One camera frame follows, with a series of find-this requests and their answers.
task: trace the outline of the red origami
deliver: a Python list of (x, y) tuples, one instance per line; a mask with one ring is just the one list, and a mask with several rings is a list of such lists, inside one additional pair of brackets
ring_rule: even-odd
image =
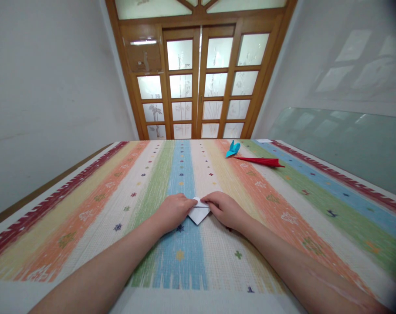
[(283, 167), (283, 168), (285, 168), (285, 166), (282, 166), (279, 163), (278, 158), (244, 158), (244, 157), (234, 157), (234, 158), (249, 161), (249, 162), (254, 162), (256, 164), (262, 164), (262, 165), (269, 166), (269, 167)]

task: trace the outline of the striped tablecloth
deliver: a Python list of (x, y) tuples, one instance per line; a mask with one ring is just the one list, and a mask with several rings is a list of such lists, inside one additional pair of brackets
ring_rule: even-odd
[[(223, 191), (387, 306), (396, 295), (396, 196), (281, 141), (118, 142), (0, 224), (0, 313), (26, 312), (179, 192)], [(213, 216), (189, 218), (137, 267), (113, 312), (298, 312), (260, 253)]]

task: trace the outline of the left hand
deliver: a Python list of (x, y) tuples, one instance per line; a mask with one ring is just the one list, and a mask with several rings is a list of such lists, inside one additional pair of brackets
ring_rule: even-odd
[(168, 233), (179, 226), (190, 209), (198, 204), (197, 200), (186, 198), (183, 193), (166, 197), (151, 219), (163, 233)]

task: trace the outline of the wooden door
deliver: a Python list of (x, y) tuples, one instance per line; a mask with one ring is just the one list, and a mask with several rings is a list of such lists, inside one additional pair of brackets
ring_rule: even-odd
[(131, 20), (106, 1), (140, 139), (250, 138), (296, 0), (224, 13), (198, 0), (190, 16)]
[(196, 139), (200, 27), (163, 30), (171, 138)]
[(203, 28), (198, 138), (247, 137), (276, 39), (274, 26), (275, 19), (241, 18)]

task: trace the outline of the white wall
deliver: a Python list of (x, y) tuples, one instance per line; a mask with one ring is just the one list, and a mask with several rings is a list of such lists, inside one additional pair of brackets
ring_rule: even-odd
[(110, 44), (99, 1), (0, 0), (0, 212), (138, 136)]
[[(299, 0), (252, 138), (267, 138), (288, 107), (396, 116), (396, 8), (391, 2)], [(370, 32), (363, 50), (350, 43), (361, 55), (336, 61), (353, 30)], [(320, 85), (330, 69), (351, 66), (340, 83), (335, 72), (326, 87)]]

